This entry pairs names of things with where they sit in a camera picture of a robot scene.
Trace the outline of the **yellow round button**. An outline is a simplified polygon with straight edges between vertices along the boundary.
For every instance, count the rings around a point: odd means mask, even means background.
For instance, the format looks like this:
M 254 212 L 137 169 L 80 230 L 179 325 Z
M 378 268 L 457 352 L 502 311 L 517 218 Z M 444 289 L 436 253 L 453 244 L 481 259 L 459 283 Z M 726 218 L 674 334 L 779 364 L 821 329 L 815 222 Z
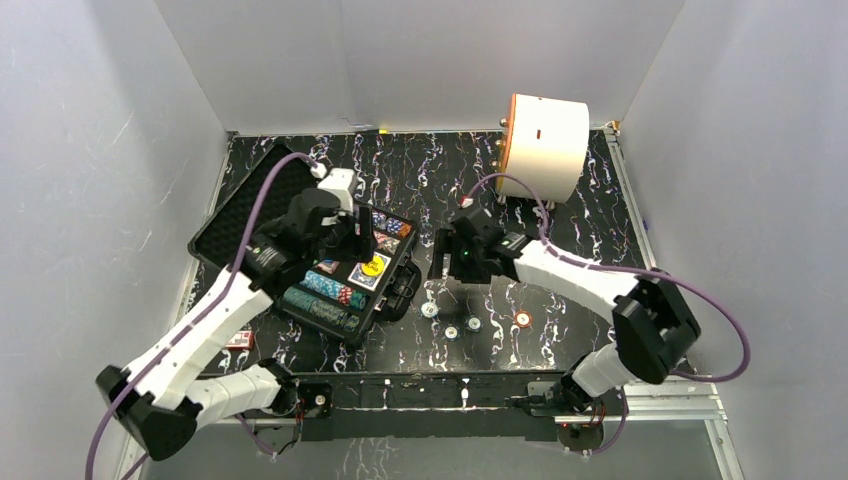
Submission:
M 362 273 L 367 277 L 380 277 L 386 270 L 389 259 L 383 255 L 375 253 L 371 260 L 360 264 Z

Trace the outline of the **light blue chip ten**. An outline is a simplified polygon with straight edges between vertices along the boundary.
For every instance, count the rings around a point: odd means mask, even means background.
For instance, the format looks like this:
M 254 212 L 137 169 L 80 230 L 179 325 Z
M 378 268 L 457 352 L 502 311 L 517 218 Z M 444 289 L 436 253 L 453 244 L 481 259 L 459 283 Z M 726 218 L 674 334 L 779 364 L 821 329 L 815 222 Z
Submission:
M 439 307 L 433 301 L 428 301 L 420 306 L 420 313 L 423 317 L 432 319 L 439 314 Z

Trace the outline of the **small white chip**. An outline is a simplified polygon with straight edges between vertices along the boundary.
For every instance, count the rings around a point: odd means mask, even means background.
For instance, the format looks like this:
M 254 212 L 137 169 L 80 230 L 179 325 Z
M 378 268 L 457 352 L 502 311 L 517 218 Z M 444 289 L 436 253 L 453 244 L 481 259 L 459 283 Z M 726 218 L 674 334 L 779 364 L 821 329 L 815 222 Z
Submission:
M 448 326 L 444 329 L 444 337 L 448 341 L 455 341 L 459 337 L 459 330 L 455 326 Z

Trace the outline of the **red playing card deck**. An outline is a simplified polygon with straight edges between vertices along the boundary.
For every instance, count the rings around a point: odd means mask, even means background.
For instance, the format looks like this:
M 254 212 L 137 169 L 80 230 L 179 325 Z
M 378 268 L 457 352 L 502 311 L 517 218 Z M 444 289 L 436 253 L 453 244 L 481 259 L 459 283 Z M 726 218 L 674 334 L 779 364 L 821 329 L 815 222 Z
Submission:
M 328 274 L 333 274 L 339 266 L 339 261 L 335 260 L 324 260 L 316 265 L 317 269 L 320 269 L 323 272 Z

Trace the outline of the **blue playing card deck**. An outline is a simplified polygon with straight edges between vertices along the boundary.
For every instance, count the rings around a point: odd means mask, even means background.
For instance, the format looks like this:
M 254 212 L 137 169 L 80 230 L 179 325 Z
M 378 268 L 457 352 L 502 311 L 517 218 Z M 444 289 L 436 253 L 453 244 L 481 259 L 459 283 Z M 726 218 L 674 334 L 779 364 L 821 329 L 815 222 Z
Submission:
M 356 286 L 369 291 L 375 291 L 383 276 L 388 272 L 391 258 L 382 253 L 375 252 L 368 262 L 357 263 L 348 281 Z

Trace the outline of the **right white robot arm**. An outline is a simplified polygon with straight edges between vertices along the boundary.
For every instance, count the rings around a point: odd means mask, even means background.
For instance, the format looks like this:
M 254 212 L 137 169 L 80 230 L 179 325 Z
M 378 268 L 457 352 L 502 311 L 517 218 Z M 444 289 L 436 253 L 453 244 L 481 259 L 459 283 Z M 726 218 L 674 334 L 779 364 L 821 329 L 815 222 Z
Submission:
M 530 396 L 587 414 L 611 389 L 634 380 L 662 383 L 701 328 L 677 285 L 660 272 L 609 272 L 584 264 L 536 236 L 504 229 L 482 208 L 468 207 L 438 229 L 428 276 L 472 284 L 504 276 L 563 295 L 607 320 L 614 342 L 584 355 L 547 391 Z

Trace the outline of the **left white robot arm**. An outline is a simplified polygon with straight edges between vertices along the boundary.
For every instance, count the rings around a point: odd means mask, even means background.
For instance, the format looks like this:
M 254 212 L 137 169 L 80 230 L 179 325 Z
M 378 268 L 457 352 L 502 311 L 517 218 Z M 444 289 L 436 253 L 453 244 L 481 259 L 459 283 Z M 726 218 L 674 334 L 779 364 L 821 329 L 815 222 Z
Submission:
M 212 289 L 153 347 L 129 365 L 106 367 L 96 384 L 115 418 L 154 461 L 180 451 L 201 428 L 249 410 L 295 412 L 299 381 L 274 359 L 212 380 L 205 366 L 276 296 L 322 260 L 368 261 L 376 248 L 368 205 L 307 188 L 280 217 L 257 223 L 261 191 L 233 260 Z

